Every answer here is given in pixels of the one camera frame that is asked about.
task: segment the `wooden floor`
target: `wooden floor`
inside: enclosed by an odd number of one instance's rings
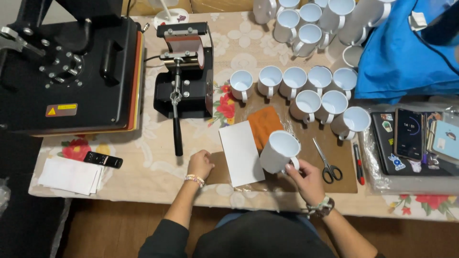
[[[58,257],[137,257],[145,238],[155,231],[169,205],[74,199]],[[186,252],[212,230],[230,209],[194,207]],[[347,217],[386,257],[459,257],[459,223],[407,219]],[[312,223],[329,246],[325,227]]]

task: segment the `yellow warning triangle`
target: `yellow warning triangle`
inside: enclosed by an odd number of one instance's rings
[[[51,108],[51,110],[48,113],[48,116],[51,116],[51,115],[56,115],[56,111],[54,111],[54,108]]]

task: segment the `person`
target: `person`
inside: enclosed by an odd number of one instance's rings
[[[139,258],[187,257],[185,247],[191,209],[200,187],[196,178],[206,179],[215,167],[209,162],[209,156],[210,153],[206,150],[191,156],[188,174],[196,177],[187,177],[192,180],[183,183],[164,219],[140,248]],[[286,171],[297,184],[307,207],[319,214],[330,229],[338,252],[346,258],[380,256],[377,249],[333,208],[333,200],[325,195],[319,169],[304,160],[299,162],[302,174],[289,164],[286,165]],[[304,220],[307,224],[292,216],[270,211],[238,214],[223,223],[221,221],[214,230],[202,235],[196,244],[193,257],[335,257],[330,248],[321,241],[312,224],[306,218]]]

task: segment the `mug press machine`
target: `mug press machine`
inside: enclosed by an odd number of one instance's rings
[[[210,47],[200,36],[208,34]],[[159,56],[168,69],[155,82],[153,107],[174,120],[175,155],[183,155],[180,118],[210,118],[213,111],[213,42],[207,22],[160,25],[168,52]]]
[[[22,0],[0,30],[0,129],[129,131],[140,113],[144,36],[123,0],[56,0],[76,22],[42,25],[52,0]]]

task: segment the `floral tablecloth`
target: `floral tablecloth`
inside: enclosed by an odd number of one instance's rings
[[[151,17],[134,17],[140,24]],[[324,54],[310,60],[292,58],[292,50],[272,38],[274,21],[260,26],[251,12],[192,14],[190,22],[209,22],[214,42],[214,113],[213,118],[182,119],[183,159],[174,155],[172,120],[153,109],[154,83],[158,73],[167,71],[162,61],[147,63],[142,128],[129,133],[46,137],[37,159],[29,193],[35,196],[61,196],[112,201],[172,203],[186,175],[190,156],[206,149],[222,151],[218,129],[234,123],[235,102],[229,78],[240,69],[258,80],[261,68],[275,65],[286,70],[297,66],[309,71],[315,65],[330,67]],[[148,56],[165,52],[163,39],[155,29],[145,32]],[[107,168],[97,194],[83,196],[38,185],[46,158],[56,155],[83,160],[87,151],[105,153],[124,160],[121,169]],[[329,194],[343,214],[426,220],[459,219],[459,200],[455,196],[377,196],[358,184],[357,194]],[[304,210],[297,193],[235,192],[229,184],[205,186],[195,205],[268,210]]]

